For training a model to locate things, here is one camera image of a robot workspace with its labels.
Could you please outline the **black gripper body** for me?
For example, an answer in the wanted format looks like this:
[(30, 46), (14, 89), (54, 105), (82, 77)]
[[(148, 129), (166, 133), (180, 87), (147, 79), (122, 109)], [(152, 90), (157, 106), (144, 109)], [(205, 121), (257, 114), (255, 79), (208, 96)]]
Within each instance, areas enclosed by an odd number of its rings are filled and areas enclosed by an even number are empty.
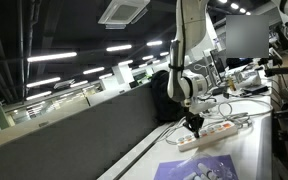
[(197, 133), (198, 130), (202, 127), (203, 122), (204, 118), (201, 117), (199, 114), (187, 112), (185, 115), (185, 122), (183, 123), (183, 126), (189, 131)]

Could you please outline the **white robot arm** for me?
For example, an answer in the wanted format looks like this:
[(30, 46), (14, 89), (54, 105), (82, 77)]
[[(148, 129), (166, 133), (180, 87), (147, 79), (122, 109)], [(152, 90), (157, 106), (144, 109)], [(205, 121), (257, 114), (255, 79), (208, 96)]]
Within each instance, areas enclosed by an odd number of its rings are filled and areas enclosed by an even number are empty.
[(168, 96), (179, 102), (185, 111), (184, 127), (199, 138), (203, 118), (202, 106), (196, 102), (208, 91), (208, 81), (201, 75), (186, 69), (193, 60), (192, 50), (204, 39), (207, 4), (209, 0), (176, 1), (176, 35), (170, 45)]

